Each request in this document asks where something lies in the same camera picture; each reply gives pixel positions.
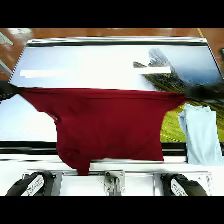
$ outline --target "wooden floor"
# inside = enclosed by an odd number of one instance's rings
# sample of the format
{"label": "wooden floor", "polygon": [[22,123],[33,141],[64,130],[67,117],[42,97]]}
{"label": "wooden floor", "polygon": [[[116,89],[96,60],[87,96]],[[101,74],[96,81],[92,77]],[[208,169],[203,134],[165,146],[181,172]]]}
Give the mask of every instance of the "wooden floor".
{"label": "wooden floor", "polygon": [[[0,60],[13,70],[27,40],[76,36],[193,36],[207,38],[221,65],[219,49],[224,47],[224,28],[0,28],[13,45],[0,44]],[[0,71],[0,79],[8,77]]]}

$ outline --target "light blue cloth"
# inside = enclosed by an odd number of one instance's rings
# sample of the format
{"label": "light blue cloth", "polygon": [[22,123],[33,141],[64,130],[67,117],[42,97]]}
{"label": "light blue cloth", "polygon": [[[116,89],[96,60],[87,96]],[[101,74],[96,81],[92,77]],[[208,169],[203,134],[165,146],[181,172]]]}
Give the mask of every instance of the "light blue cloth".
{"label": "light blue cloth", "polygon": [[185,104],[178,119],[186,135],[188,163],[224,165],[217,134],[216,112],[211,111],[210,107]]}

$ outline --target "screen image of mountain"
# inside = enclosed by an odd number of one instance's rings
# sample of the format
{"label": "screen image of mountain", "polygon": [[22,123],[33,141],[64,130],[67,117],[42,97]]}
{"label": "screen image of mountain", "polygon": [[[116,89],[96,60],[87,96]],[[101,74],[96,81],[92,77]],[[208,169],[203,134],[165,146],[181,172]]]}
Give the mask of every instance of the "screen image of mountain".
{"label": "screen image of mountain", "polygon": [[[195,52],[200,52],[202,50],[206,52],[205,48],[196,47],[194,48]],[[174,60],[171,64],[168,57],[165,56],[159,48],[151,48],[149,50],[149,62],[148,64],[141,63],[140,61],[133,62],[134,68],[141,67],[170,67],[171,73],[169,74],[144,74],[143,76],[152,83],[158,91],[166,92],[184,92],[184,89],[189,86],[195,85],[206,85],[206,84],[215,84],[219,83],[222,78],[221,74],[218,71],[217,66],[211,56],[209,49],[207,48],[207,54],[198,53],[198,61],[202,61],[204,64],[206,61],[209,63],[203,66],[203,63],[189,63],[189,67],[186,67],[186,63],[181,67],[178,64],[178,69],[175,69],[174,64],[178,63],[178,60]],[[191,105],[194,106],[210,106],[210,108],[216,111],[217,127],[218,127],[218,136],[221,142],[224,141],[224,103],[207,103],[207,102],[196,102],[190,101]],[[178,114],[183,110],[183,105],[179,106],[175,110],[167,112],[164,117],[162,129],[160,133],[161,142],[185,142],[186,138],[182,130],[180,129],[178,122]]]}

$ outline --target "maroon t-shirt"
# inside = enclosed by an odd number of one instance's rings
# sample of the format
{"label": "maroon t-shirt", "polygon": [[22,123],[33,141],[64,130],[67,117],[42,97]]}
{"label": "maroon t-shirt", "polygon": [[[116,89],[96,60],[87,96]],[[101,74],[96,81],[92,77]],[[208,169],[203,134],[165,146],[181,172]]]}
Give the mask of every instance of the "maroon t-shirt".
{"label": "maroon t-shirt", "polygon": [[164,115],[187,100],[181,93],[73,88],[24,88],[21,96],[54,119],[58,155],[79,175],[96,159],[163,161]]}

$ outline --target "metal mount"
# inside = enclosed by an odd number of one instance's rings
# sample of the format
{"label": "metal mount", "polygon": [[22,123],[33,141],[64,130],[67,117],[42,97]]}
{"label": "metal mount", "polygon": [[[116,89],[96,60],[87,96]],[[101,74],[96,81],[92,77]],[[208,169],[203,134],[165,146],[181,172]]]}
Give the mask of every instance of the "metal mount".
{"label": "metal mount", "polygon": [[109,196],[121,196],[121,193],[125,191],[125,172],[123,170],[106,171],[104,186]]}

